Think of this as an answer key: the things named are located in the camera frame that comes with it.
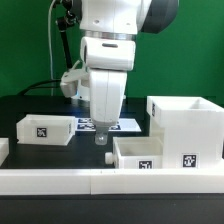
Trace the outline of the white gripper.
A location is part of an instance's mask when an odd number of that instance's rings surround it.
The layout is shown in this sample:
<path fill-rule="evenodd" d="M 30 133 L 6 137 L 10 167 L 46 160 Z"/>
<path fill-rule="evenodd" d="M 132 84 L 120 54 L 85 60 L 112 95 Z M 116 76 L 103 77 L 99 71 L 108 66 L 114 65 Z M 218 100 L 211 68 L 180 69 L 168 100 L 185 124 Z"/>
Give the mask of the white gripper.
<path fill-rule="evenodd" d="M 130 40 L 81 39 L 80 56 L 89 74 L 90 116 L 97 126 L 97 145 L 107 144 L 108 127 L 119 119 L 127 72 L 134 67 L 135 48 L 135 42 Z"/>

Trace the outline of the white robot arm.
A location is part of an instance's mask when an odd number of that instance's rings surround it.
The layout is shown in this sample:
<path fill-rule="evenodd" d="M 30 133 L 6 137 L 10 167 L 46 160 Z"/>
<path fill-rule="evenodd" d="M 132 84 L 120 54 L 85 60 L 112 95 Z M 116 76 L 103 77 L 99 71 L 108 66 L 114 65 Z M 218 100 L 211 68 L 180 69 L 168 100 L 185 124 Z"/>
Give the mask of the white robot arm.
<path fill-rule="evenodd" d="M 72 0 L 84 32 L 83 67 L 75 77 L 89 83 L 96 144 L 107 143 L 109 128 L 119 119 L 127 73 L 134 68 L 137 34 L 163 31 L 178 7 L 179 0 Z"/>

